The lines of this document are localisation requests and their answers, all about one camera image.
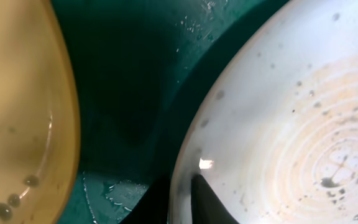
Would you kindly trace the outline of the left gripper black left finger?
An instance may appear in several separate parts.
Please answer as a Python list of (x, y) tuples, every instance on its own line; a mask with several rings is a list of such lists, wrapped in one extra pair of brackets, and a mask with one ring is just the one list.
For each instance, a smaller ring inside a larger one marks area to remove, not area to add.
[(157, 179), (120, 224), (166, 224), (169, 191), (169, 177)]

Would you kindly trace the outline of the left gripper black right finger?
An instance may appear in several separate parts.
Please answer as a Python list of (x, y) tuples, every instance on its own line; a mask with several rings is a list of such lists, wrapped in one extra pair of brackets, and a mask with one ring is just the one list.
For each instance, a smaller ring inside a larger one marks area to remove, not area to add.
[(191, 179), (193, 224), (238, 224), (201, 174)]

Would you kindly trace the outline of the light blue plate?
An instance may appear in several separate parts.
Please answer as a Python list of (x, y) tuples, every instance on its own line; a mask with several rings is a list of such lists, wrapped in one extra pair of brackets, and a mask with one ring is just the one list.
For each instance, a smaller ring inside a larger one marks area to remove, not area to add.
[(170, 223), (201, 174), (239, 223), (358, 223), (358, 0), (287, 2), (200, 105), (173, 171)]

